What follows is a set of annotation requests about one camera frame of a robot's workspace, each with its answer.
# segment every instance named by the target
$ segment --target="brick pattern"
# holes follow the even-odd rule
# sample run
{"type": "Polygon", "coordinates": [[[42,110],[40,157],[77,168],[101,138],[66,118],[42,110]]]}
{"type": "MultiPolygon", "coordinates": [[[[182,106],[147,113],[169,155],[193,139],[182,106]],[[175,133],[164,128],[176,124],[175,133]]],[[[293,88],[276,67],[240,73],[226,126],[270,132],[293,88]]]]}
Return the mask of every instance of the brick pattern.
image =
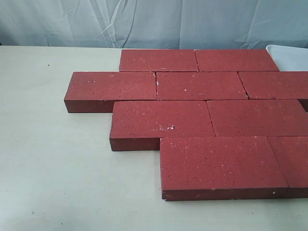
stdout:
{"type": "Polygon", "coordinates": [[[266,50],[123,50],[78,72],[68,112],[113,112],[113,151],[160,150],[162,198],[308,197],[308,72],[266,50]]]}

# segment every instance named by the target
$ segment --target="white table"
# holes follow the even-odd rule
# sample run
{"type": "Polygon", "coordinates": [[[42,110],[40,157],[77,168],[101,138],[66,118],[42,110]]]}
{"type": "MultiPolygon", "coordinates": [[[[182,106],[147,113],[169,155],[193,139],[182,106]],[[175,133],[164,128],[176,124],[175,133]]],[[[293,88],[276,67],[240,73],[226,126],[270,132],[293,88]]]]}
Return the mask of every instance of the white table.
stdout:
{"type": "Polygon", "coordinates": [[[120,50],[0,46],[1,231],[304,231],[308,200],[166,202],[159,152],[112,152],[111,114],[68,114],[73,71],[120,50]]]}

